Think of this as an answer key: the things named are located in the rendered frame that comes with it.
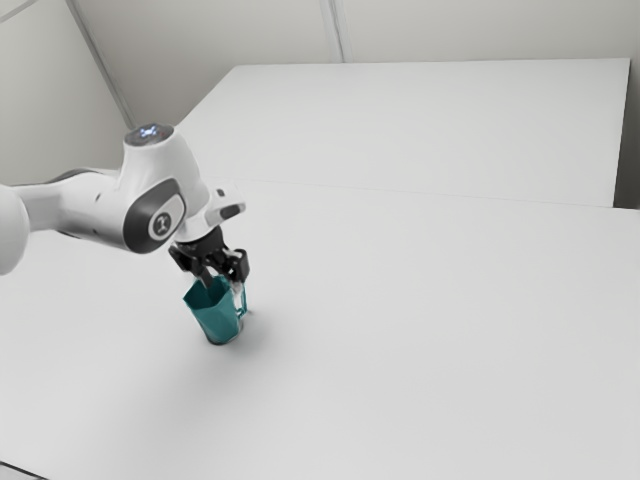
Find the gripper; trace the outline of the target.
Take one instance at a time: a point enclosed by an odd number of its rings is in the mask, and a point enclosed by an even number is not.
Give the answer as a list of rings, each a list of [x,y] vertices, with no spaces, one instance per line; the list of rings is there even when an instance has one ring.
[[[234,308],[246,310],[246,290],[241,281],[249,276],[248,254],[243,249],[231,250],[224,242],[220,227],[192,242],[174,241],[169,247],[169,254],[182,271],[191,273],[206,289],[212,283],[209,267],[223,275],[231,281]]]

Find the teal faceted mug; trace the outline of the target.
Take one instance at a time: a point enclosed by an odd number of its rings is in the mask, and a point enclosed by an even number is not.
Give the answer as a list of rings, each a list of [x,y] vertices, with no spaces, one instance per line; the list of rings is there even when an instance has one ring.
[[[212,277],[209,289],[195,280],[183,296],[183,301],[200,325],[206,339],[214,345],[224,345],[234,340],[242,331],[246,310],[234,308],[230,281],[224,276]]]

